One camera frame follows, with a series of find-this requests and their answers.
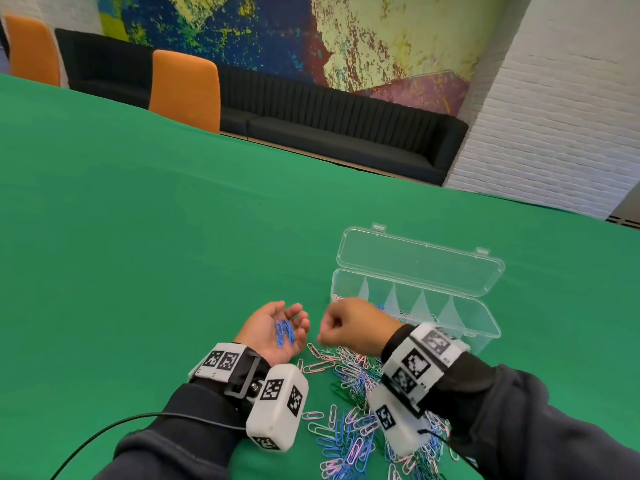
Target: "transparent lid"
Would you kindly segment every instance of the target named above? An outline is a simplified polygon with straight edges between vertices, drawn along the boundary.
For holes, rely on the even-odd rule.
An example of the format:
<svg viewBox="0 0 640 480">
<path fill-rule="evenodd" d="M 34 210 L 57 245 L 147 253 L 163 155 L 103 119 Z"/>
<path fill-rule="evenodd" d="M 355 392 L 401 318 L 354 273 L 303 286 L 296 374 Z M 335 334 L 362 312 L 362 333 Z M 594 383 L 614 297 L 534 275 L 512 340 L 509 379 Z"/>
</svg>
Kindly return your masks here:
<svg viewBox="0 0 640 480">
<path fill-rule="evenodd" d="M 476 248 L 460 251 L 387 234 L 386 226 L 349 227 L 336 260 L 352 269 L 396 282 L 467 296 L 482 296 L 504 272 L 501 259 Z"/>
</svg>

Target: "forearm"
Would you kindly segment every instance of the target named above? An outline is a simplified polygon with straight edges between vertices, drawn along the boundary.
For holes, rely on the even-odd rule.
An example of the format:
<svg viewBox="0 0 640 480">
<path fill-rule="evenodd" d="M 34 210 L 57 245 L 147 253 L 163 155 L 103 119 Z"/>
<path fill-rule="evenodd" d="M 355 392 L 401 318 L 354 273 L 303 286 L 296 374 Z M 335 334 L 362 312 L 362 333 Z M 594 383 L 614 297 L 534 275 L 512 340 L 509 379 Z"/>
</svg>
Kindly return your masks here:
<svg viewBox="0 0 640 480">
<path fill-rule="evenodd" d="M 213 384 L 183 384 L 163 411 L 244 427 L 238 411 Z M 148 428 L 125 436 L 114 460 L 96 479 L 226 479 L 231 455 L 243 438 L 244 432 L 238 430 L 158 417 Z"/>
<path fill-rule="evenodd" d="M 413 329 L 396 331 L 383 361 Z M 428 409 L 450 421 L 453 448 L 474 458 L 487 479 L 640 477 L 640 454 L 549 406 L 547 388 L 526 372 L 464 353 L 427 398 Z"/>
</svg>

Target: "person's right hand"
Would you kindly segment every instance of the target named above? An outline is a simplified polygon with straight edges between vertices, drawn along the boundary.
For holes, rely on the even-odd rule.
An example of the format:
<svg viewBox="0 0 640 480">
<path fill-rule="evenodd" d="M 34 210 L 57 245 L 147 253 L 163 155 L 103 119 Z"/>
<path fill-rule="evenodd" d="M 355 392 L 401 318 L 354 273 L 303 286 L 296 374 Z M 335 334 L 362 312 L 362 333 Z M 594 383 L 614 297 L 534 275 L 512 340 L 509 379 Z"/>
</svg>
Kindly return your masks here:
<svg viewBox="0 0 640 480">
<path fill-rule="evenodd" d="M 391 336 L 402 325 L 368 301 L 344 298 L 334 301 L 325 310 L 317 342 L 379 357 Z"/>
</svg>

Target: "green table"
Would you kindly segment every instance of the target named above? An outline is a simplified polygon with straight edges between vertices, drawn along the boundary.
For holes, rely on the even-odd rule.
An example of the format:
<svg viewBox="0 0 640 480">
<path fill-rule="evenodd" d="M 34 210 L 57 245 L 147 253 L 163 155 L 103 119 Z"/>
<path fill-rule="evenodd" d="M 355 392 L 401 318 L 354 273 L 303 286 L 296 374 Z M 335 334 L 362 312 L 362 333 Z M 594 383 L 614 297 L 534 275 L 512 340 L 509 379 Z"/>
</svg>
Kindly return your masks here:
<svg viewBox="0 0 640 480">
<path fill-rule="evenodd" d="M 482 357 L 539 375 L 554 405 L 640 448 L 635 230 L 341 168 L 9 76 L 0 219 L 0 478 L 48 478 L 101 427 L 160 410 L 266 301 L 300 301 L 315 337 L 342 231 L 373 222 L 502 258 L 485 299 L 502 338 Z M 307 410 L 328 411 L 332 375 L 309 381 Z M 145 424 L 108 432 L 61 479 L 91 478 Z M 242 444 L 232 475 L 318 478 L 315 441 L 301 428 L 284 456 Z M 372 456 L 369 477 L 386 474 Z"/>
</svg>

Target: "wire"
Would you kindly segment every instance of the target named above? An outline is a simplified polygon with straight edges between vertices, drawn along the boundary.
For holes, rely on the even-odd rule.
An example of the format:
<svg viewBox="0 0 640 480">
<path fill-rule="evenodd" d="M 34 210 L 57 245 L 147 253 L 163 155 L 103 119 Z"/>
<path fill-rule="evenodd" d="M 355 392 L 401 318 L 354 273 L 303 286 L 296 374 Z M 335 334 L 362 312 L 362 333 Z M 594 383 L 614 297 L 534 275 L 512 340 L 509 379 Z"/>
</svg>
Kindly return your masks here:
<svg viewBox="0 0 640 480">
<path fill-rule="evenodd" d="M 448 446 L 449 448 L 451 448 L 453 451 L 456 451 L 456 450 L 453 448 L 453 446 L 451 446 L 451 444 L 449 443 L 449 441 L 448 441 L 448 440 L 445 440 L 442 436 L 437 435 L 436 433 L 434 433 L 434 432 L 433 432 L 432 430 L 430 430 L 430 429 L 419 429 L 419 430 L 418 430 L 418 434 L 419 434 L 419 435 L 427 435 L 427 434 L 428 434 L 428 435 L 431 435 L 431 436 L 435 436 L 435 437 L 436 437 L 437 439 L 439 439 L 441 442 L 443 442 L 444 444 L 446 444 L 446 446 Z M 458 456 L 459 456 L 460 458 L 462 458 L 463 460 L 465 460 L 465 461 L 469 464 L 469 466 L 470 466 L 471 468 L 473 468 L 476 472 L 478 472 L 480 475 L 482 475 L 482 473 L 480 473 L 480 470 L 478 469 L 478 467 L 476 467 L 476 466 L 471 462 L 471 460 L 469 460 L 466 456 L 464 456 L 464 455 L 462 455 L 462 454 L 460 454 L 460 453 L 458 453 Z"/>
<path fill-rule="evenodd" d="M 71 460 L 73 460 L 76 457 L 76 455 L 82 451 L 82 449 L 85 446 L 87 446 L 89 443 L 91 443 L 94 439 L 96 439 L 101 434 L 107 432 L 111 428 L 115 428 L 116 426 L 119 426 L 119 425 L 121 425 L 123 423 L 126 423 L 126 422 L 129 422 L 129 421 L 133 421 L 133 420 L 140 419 L 140 418 L 152 418 L 152 417 L 157 417 L 157 416 L 168 416 L 168 417 L 172 417 L 172 418 L 190 419 L 192 421 L 208 424 L 210 426 L 217 426 L 219 428 L 235 429 L 236 431 L 246 431 L 246 428 L 242 428 L 240 426 L 231 426 L 230 424 L 222 424 L 222 423 L 218 423 L 218 422 L 215 422 L 215 421 L 209 421 L 209 420 L 203 419 L 203 418 L 198 418 L 196 416 L 189 416 L 187 414 L 180 414 L 180 413 L 144 413 L 144 414 L 137 414 L 135 416 L 131 416 L 129 418 L 124 418 L 124 419 L 121 419 L 121 420 L 116 421 L 114 423 L 111 423 L 108 426 L 105 426 L 100 431 L 98 431 L 96 434 L 94 434 L 91 438 L 89 438 L 87 441 L 85 441 L 80 446 L 78 446 L 78 448 L 76 448 L 76 450 L 73 453 L 71 453 L 71 455 L 69 455 L 68 459 L 66 459 L 64 461 L 64 463 L 62 465 L 60 465 L 60 468 L 56 470 L 56 473 L 53 474 L 53 476 L 51 477 L 51 480 L 56 480 L 58 475 L 60 475 L 60 472 L 69 464 L 69 462 Z"/>
</svg>

